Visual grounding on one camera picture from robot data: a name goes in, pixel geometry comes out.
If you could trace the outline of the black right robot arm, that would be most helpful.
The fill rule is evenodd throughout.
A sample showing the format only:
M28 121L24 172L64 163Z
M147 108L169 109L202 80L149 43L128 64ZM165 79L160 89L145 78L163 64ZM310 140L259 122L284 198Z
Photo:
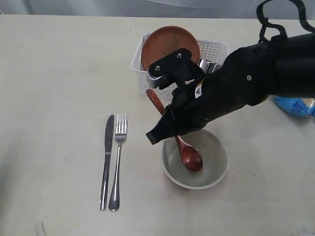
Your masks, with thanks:
M181 48L150 65L148 75L165 88L175 82L171 103L146 135L152 144L185 135L269 95L313 98L315 95L315 35L281 38L242 47L223 65L205 73Z

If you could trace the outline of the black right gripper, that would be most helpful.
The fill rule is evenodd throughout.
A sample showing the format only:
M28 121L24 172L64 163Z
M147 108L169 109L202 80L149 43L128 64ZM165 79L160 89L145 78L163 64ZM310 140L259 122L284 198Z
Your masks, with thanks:
M166 113L146 133L152 145L177 135L203 128L207 123L246 105L237 86L223 72L215 72L201 82L201 95L195 97L196 85L174 93Z

